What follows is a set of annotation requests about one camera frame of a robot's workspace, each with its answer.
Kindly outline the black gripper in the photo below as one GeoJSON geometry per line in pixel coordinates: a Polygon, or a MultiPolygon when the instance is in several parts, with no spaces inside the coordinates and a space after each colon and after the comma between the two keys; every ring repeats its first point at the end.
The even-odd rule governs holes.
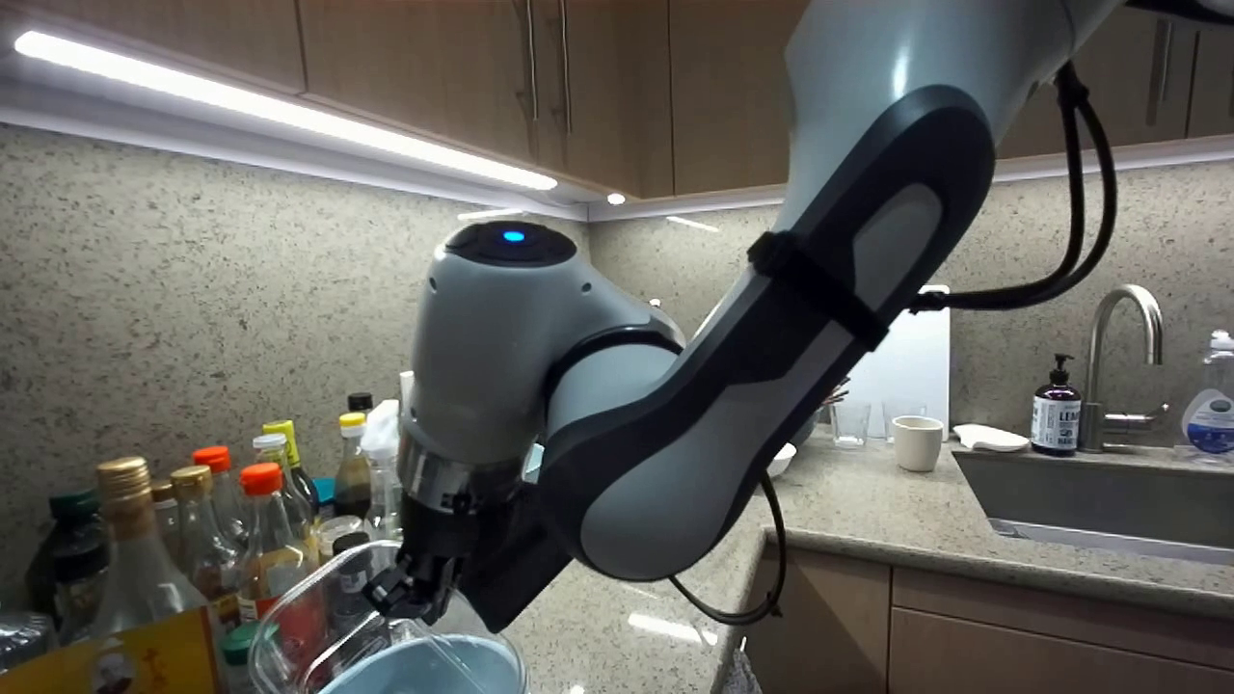
{"type": "Polygon", "coordinates": [[[380,617],[409,617],[434,624],[455,597],[461,597],[486,630],[504,624],[503,592],[491,579],[504,542],[510,508],[433,508],[415,498],[400,503],[400,548],[380,569],[364,597],[380,617]]]}

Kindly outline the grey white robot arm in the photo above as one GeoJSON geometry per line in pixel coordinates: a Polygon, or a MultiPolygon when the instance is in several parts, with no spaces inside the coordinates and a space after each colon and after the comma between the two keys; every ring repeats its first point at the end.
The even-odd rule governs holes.
{"type": "Polygon", "coordinates": [[[514,624],[567,569],[658,583],[772,486],[767,463],[973,227],[999,135],[1049,82],[1102,126],[1071,58],[1121,8],[1222,24],[1231,0],[808,0],[785,44],[780,224],[699,332],[532,219],[442,238],[400,417],[400,552],[366,597],[514,624]]]}

